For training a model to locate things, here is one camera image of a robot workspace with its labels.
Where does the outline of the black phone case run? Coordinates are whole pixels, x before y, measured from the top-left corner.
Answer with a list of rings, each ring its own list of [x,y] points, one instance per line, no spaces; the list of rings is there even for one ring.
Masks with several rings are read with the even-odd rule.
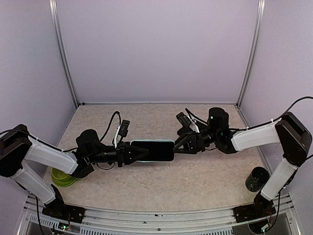
[[[182,127],[182,128],[180,128],[180,129],[177,131],[177,135],[178,135],[178,136],[182,136],[183,134],[188,133],[188,132],[190,132],[190,130],[189,130],[188,128]]]

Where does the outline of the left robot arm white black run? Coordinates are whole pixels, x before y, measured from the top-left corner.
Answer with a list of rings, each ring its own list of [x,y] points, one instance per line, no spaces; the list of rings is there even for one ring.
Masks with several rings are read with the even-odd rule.
[[[68,214],[68,206],[54,186],[44,180],[27,164],[33,161],[58,169],[81,179],[94,171],[93,164],[117,163],[119,167],[130,165],[149,154],[145,148],[129,142],[105,145],[93,129],[84,131],[76,139],[77,148],[62,150],[31,135],[20,124],[0,134],[0,175],[11,178],[22,188],[34,194],[51,212],[62,218]]]

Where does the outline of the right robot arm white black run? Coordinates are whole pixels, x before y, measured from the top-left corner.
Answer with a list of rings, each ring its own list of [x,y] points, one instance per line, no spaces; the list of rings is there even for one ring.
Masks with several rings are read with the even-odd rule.
[[[208,111],[208,120],[199,124],[195,118],[183,112],[176,116],[184,133],[179,134],[173,148],[174,153],[197,154],[204,152],[210,144],[225,153],[233,154],[248,148],[279,143],[283,157],[269,180],[262,187],[258,199],[250,206],[254,217],[261,217],[269,210],[269,202],[288,184],[299,167],[308,159],[313,137],[308,129],[291,112],[264,124],[245,129],[229,127],[229,114],[222,108]]]

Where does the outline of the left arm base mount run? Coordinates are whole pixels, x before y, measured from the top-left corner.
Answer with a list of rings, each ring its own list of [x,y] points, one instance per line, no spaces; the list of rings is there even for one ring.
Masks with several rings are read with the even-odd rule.
[[[85,215],[85,208],[65,204],[59,190],[54,185],[51,186],[55,193],[55,199],[48,204],[45,203],[42,214],[81,224]]]

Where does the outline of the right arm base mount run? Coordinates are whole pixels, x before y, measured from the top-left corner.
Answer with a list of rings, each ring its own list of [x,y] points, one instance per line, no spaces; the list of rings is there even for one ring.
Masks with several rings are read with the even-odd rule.
[[[275,214],[276,209],[273,200],[267,200],[258,193],[250,204],[233,208],[237,223],[246,222]]]

